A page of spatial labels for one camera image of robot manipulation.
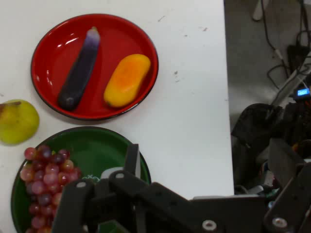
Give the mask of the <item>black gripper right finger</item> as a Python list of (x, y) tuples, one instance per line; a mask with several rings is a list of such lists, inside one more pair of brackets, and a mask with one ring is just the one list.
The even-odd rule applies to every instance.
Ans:
[(309, 233), (311, 231), (311, 164), (305, 162), (282, 139), (269, 143), (268, 167), (281, 192), (266, 213), (267, 233)]

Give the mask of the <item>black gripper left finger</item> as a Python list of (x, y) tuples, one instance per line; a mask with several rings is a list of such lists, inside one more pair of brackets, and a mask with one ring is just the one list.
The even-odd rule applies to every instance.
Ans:
[(139, 168), (139, 147), (131, 144), (122, 170), (97, 183), (67, 184), (52, 232), (96, 233), (100, 224), (114, 220), (129, 233), (200, 233), (197, 208), (164, 186), (136, 177)]

